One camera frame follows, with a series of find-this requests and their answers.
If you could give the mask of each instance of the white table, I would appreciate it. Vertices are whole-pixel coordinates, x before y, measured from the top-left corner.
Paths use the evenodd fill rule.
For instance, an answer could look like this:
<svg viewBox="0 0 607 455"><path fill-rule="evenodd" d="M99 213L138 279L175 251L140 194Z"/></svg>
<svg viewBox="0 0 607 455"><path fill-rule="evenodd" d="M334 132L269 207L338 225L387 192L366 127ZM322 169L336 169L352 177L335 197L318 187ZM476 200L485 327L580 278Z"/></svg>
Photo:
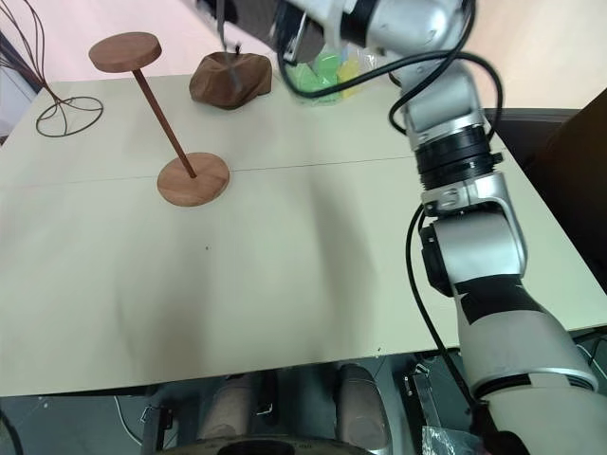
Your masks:
<svg viewBox="0 0 607 455"><path fill-rule="evenodd" d="M386 121L395 89L332 107L273 92L234 112L151 78L188 152L231 182L184 209L156 191L174 153L133 80L60 83L105 113L63 139L35 134L37 99L0 151L0 395L127 387L433 349L407 283L404 232L421 186ZM505 152L529 248L529 292L564 324L607 323L607 298ZM435 324L454 306L414 266Z"/></svg>

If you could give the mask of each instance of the floor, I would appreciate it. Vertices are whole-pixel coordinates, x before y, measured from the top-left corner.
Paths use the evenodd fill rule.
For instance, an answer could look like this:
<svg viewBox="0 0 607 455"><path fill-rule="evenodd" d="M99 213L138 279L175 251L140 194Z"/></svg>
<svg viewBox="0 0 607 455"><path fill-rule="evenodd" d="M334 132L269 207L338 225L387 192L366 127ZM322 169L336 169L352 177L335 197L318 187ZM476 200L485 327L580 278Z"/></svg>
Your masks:
<svg viewBox="0 0 607 455"><path fill-rule="evenodd" d="M375 378L382 394L393 435L394 454L410 454L413 446L407 418L400 400L397 381L406 368L415 363L412 355L392 355L354 360ZM332 400L333 378L341 363L309 365L280 370L281 391L297 391L289 396L281 394L281 419L274 432L292 431L300 435L323 438L335 437L335 407ZM452 383L442 360L428 360L430 378L437 401L438 412L448 428L465 429L468 416L465 406ZM210 404L221 378L180 381L162 385L150 397L122 396L120 405L127 425L138 437L143 424L139 418L148 405L160 402L191 403L198 418L183 419L178 425L196 430L198 421ZM114 398L74 396L25 396L0 398L0 409L7 415L20 435L23 452L27 455L48 453L72 454L138 454L139 447L120 425ZM165 442L174 446L187 431L178 425L168 431ZM255 432L267 431L263 425L254 426ZM0 430L0 453L14 452L6 432Z"/></svg>

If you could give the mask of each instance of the wire sculpture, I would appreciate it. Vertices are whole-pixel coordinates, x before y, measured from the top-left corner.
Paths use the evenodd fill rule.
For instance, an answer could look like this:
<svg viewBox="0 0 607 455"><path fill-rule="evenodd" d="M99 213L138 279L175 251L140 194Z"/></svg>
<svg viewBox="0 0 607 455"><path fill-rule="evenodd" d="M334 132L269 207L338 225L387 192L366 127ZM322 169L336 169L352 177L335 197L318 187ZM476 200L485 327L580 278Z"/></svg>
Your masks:
<svg viewBox="0 0 607 455"><path fill-rule="evenodd" d="M0 66L12 69L21 74L26 80L37 83L42 86L53 98L53 103L43 111L36 119L36 131L46 137L66 137L75 135L80 131L85 130L93 125L103 113L103 104L93 97L71 97L67 99L60 98L48 85L45 74L45 54L46 54L46 35L42 21L36 10L32 7L28 0L22 0L26 4L31 13L34 42L26 37L23 29L15 19L12 11L5 0L0 0L0 11L7 17L9 22L14 26L19 38L23 44L24 50L28 55L30 65L28 65L14 49L8 46L0 49ZM70 129L67 121L67 113L73 115L78 113L90 114L83 125L78 128ZM63 119L63 127L57 128L57 118Z"/></svg>

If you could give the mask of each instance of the brown wooden object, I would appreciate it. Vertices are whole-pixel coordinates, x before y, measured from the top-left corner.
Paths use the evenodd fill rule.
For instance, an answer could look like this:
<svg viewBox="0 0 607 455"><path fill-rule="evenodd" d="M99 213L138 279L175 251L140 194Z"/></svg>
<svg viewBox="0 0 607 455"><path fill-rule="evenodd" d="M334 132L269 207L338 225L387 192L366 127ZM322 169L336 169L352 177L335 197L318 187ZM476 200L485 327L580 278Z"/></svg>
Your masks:
<svg viewBox="0 0 607 455"><path fill-rule="evenodd" d="M129 32L99 41L91 47L88 56L100 71L133 72L145 99L148 100L178 156L178 159L171 161L160 172L157 180L158 190L162 197L177 206L199 206L221 194L230 182L230 171L219 156L186 155L183 152L152 89L141 73L141 68L152 63L161 53L160 43L153 34Z"/></svg>

